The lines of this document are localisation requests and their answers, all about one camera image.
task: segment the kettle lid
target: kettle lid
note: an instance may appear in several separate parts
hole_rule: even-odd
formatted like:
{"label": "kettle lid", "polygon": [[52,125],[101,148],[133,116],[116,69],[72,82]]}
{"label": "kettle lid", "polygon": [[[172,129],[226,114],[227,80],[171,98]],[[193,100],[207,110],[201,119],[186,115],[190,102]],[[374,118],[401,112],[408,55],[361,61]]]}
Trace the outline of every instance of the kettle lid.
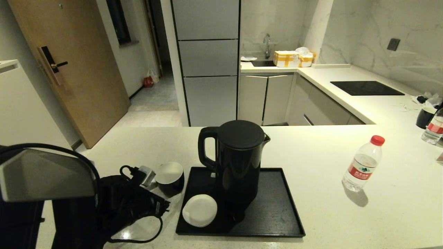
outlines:
{"label": "kettle lid", "polygon": [[233,120],[218,128],[218,139],[233,149],[246,150],[261,145],[264,132],[257,124],[245,120]]}

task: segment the tall gray cabinet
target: tall gray cabinet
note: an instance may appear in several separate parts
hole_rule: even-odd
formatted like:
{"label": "tall gray cabinet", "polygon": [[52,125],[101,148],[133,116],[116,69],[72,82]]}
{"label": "tall gray cabinet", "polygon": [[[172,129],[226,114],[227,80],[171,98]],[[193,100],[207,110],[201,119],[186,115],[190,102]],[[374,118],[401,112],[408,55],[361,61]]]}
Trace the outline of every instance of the tall gray cabinet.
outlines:
{"label": "tall gray cabinet", "polygon": [[240,0],[172,0],[191,126],[237,117]]}

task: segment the kitchen sink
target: kitchen sink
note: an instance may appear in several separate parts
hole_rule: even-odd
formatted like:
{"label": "kitchen sink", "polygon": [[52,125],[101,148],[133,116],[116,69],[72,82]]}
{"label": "kitchen sink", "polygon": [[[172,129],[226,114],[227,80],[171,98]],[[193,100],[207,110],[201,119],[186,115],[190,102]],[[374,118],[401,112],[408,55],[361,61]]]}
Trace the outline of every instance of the kitchen sink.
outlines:
{"label": "kitchen sink", "polygon": [[251,61],[254,66],[275,66],[273,61]]}

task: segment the plastic water bottle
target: plastic water bottle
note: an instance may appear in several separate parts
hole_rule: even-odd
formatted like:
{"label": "plastic water bottle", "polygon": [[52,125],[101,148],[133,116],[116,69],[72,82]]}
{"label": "plastic water bottle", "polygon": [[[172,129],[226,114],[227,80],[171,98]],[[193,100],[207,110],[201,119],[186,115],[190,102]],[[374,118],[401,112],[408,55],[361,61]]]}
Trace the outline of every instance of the plastic water bottle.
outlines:
{"label": "plastic water bottle", "polygon": [[381,160],[381,146],[384,142],[383,137],[375,135],[369,143],[360,147],[343,176],[342,182],[346,188],[362,190]]}
{"label": "plastic water bottle", "polygon": [[440,108],[426,126],[421,139],[430,144],[436,144],[443,134],[443,108]]}

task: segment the faucet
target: faucet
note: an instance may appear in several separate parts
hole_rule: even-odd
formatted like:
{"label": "faucet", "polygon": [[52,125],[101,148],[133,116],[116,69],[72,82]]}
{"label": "faucet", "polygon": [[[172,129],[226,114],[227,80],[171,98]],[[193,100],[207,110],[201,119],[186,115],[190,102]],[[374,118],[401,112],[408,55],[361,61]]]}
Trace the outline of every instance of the faucet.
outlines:
{"label": "faucet", "polygon": [[266,44],[266,54],[264,57],[266,59],[269,59],[269,57],[271,57],[271,52],[269,51],[269,44],[271,43],[271,36],[268,33],[266,33],[266,35],[264,36],[263,43]]}

